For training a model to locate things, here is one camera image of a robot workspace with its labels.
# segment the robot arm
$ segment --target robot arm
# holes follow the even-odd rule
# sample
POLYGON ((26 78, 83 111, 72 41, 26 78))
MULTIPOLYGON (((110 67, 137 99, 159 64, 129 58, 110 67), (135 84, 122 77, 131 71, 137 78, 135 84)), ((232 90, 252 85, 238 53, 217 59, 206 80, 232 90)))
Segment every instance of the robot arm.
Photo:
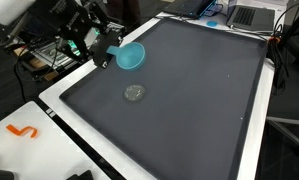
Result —
POLYGON ((68 47, 59 50, 79 62, 87 61, 92 55, 84 42, 91 28, 99 29, 101 34, 109 34, 108 18, 96 2, 88 3, 85 8, 80 0, 0 0, 0 24, 8 26, 24 13, 22 19, 26 15, 37 17, 63 39, 72 40, 80 51, 79 56, 73 57, 68 47))

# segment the orange object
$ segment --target orange object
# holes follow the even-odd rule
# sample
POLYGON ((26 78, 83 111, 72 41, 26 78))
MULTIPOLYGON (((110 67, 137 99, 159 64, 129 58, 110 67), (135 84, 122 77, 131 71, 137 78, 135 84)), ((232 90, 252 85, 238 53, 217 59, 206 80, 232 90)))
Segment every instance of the orange object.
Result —
POLYGON ((15 134, 16 136, 21 136, 23 135, 24 133, 26 133, 27 131, 33 131, 33 133, 31 134, 31 138, 34 138, 36 137, 37 133, 38 133, 38 130, 36 128, 33 128, 31 126, 27 126, 21 130, 18 130, 16 129, 13 125, 9 124, 7 127, 6 127, 10 132, 12 132, 13 134, 15 134))
POLYGON ((273 37, 273 36, 272 36, 271 38, 269 38, 268 42, 269 42, 269 41, 273 41, 273 40, 276 40, 277 43, 280 42, 280 38, 273 37))

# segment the blue bowl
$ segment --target blue bowl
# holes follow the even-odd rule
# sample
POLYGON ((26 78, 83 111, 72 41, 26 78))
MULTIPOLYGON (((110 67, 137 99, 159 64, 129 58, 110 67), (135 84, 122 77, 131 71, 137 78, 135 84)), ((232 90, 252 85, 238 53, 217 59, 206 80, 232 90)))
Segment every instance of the blue bowl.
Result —
POLYGON ((110 46, 107 53, 115 55, 118 66, 128 71, 138 69, 146 59, 145 48, 137 42, 126 44, 121 48, 110 46))

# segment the laptop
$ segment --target laptop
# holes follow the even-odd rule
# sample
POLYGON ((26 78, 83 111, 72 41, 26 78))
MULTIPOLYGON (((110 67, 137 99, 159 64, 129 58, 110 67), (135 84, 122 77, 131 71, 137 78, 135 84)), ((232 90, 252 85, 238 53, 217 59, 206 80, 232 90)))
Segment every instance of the laptop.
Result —
POLYGON ((163 9, 164 12, 190 18, 201 17, 216 0, 175 0, 163 9))
POLYGON ((275 11, 264 8, 237 5, 229 0, 227 25, 249 31, 273 31, 275 11))

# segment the table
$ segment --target table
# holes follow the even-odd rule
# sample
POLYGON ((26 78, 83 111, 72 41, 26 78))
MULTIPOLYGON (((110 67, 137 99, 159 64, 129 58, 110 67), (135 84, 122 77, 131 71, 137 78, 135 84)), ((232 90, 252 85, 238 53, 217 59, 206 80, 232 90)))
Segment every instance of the table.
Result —
POLYGON ((19 180, 61 180, 90 170, 94 179, 108 179, 104 172, 45 114, 29 102, 0 121, 0 170, 11 171, 19 180), (26 126, 38 130, 15 136, 6 129, 26 126))
MULTIPOLYGON (((239 4, 254 5, 256 7, 267 7, 276 11, 275 19, 284 12, 286 7, 267 4, 263 2, 245 1, 239 4)), ((158 16, 170 16, 166 13, 161 13, 158 16)), ((226 18, 218 15, 215 17, 203 17, 200 20, 189 20, 188 22, 206 26, 209 20, 217 21, 217 29, 229 30, 225 25, 226 18)), ((124 38, 122 45, 129 43, 147 31, 150 27, 155 25, 159 20, 151 19, 140 28, 129 34, 124 38)), ((251 114, 251 119, 248 127, 245 146, 241 158, 240 169, 238 174, 239 180, 254 179, 258 156, 261 147, 261 140, 266 120, 267 108, 269 104, 269 97, 273 81, 274 71, 271 67, 271 61, 266 60, 262 74, 259 80, 258 90, 256 93, 254 107, 251 114)), ((126 154, 119 150, 114 144, 107 140, 97 130, 92 128, 70 108, 68 108, 60 99, 59 96, 78 82, 80 79, 89 74, 96 67, 93 62, 88 62, 82 67, 69 74, 67 77, 44 91, 39 95, 40 99, 44 101, 59 117, 61 117, 69 126, 71 126, 86 142, 90 144, 103 158, 105 158, 117 171, 119 171, 127 179, 155 179, 146 170, 140 167, 136 162, 130 159, 126 154)))

